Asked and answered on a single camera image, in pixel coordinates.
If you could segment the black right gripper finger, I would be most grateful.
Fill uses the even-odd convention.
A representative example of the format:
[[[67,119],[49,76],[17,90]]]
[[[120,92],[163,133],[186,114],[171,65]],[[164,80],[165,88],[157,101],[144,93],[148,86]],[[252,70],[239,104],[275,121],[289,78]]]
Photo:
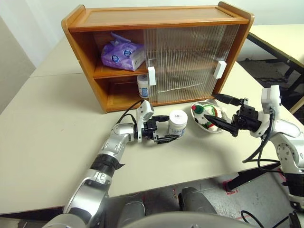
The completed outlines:
[[[213,94],[212,95],[215,99],[219,100],[222,103],[225,104],[232,104],[234,106],[240,105],[240,100],[238,98],[232,97],[230,95],[225,94]]]
[[[212,116],[212,115],[204,115],[204,117],[211,123],[213,123],[214,125],[216,125],[218,128],[225,130],[229,133],[231,133],[231,135],[233,137],[237,137],[238,135],[238,128],[231,124],[228,123],[225,119],[219,118],[217,116]]]

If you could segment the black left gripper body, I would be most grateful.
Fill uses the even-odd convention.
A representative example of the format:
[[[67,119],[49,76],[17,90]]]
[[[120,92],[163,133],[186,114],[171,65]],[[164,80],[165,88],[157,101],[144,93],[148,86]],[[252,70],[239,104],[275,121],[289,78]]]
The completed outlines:
[[[157,123],[159,121],[159,116],[153,116],[151,119],[143,123],[142,128],[142,138],[153,140],[154,142],[158,142],[158,136],[156,134],[157,131]]]

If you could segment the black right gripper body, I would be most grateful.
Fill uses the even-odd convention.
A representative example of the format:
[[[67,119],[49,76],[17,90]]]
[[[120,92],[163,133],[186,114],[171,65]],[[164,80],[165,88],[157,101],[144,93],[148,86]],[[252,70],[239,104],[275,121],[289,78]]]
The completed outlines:
[[[240,130],[256,131],[259,128],[258,111],[248,105],[248,98],[240,99],[240,109],[231,122]]]

